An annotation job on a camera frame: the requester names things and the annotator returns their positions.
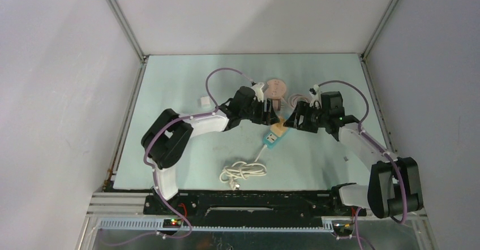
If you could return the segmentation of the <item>beige cube adapter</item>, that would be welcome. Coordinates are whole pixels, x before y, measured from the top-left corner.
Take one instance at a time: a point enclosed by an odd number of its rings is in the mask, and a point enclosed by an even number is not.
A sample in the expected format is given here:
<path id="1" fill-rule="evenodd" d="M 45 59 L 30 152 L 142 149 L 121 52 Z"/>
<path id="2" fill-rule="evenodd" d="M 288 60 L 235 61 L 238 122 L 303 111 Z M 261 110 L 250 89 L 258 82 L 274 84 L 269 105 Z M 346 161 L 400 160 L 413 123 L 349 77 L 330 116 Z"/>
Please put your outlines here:
<path id="1" fill-rule="evenodd" d="M 285 133 L 288 132 L 289 128 L 284 126 L 286 119 L 279 117 L 279 122 L 271 125 L 270 130 L 277 137 L 282 137 Z"/>

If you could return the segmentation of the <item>teal power strip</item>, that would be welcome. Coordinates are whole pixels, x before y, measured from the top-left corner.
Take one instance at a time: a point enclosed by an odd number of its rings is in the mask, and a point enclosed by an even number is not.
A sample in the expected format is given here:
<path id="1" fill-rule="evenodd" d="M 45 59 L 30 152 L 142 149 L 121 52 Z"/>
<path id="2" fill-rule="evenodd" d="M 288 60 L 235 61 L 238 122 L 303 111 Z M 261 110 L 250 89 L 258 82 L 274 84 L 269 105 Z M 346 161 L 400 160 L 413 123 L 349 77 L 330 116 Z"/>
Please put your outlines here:
<path id="1" fill-rule="evenodd" d="M 264 146 L 268 149 L 273 149 L 286 136 L 288 132 L 288 128 L 284 131 L 270 130 L 263 137 Z"/>

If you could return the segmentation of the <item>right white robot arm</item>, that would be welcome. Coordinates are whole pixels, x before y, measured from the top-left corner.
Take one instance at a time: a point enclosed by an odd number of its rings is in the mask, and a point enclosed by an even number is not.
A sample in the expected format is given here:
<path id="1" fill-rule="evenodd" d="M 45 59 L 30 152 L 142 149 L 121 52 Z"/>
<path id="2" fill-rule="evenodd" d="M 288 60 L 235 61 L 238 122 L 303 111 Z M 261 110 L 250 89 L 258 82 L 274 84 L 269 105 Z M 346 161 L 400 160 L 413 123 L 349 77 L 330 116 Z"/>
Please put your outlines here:
<path id="1" fill-rule="evenodd" d="M 321 93 L 319 102 L 297 103 L 284 126 L 317 133 L 319 129 L 352 151 L 370 172 L 368 185 L 337 185 L 330 210 L 343 215 L 354 207 L 369 209 L 377 218 L 405 217 L 423 209 L 417 162 L 401 158 L 376 141 L 353 115 L 345 115 L 340 92 Z"/>

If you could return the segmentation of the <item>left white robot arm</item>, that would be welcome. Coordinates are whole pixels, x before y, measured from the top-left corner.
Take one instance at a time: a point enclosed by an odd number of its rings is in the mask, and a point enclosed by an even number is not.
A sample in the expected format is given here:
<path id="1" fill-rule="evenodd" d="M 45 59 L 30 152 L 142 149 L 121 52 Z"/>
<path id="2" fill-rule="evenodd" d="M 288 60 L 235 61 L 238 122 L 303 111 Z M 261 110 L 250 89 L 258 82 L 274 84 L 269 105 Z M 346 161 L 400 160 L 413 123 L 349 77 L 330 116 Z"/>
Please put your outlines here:
<path id="1" fill-rule="evenodd" d="M 260 83 L 253 87 L 241 86 L 232 98 L 211 112 L 180 115 L 173 109 L 166 109 L 160 114 L 141 139 L 143 161 L 152 169 L 160 210 L 172 214 L 179 207 L 179 199 L 175 196 L 179 191 L 175 165 L 190 139 L 231 130 L 243 120 L 264 126 L 280 122 L 272 99 L 264 97 Z"/>

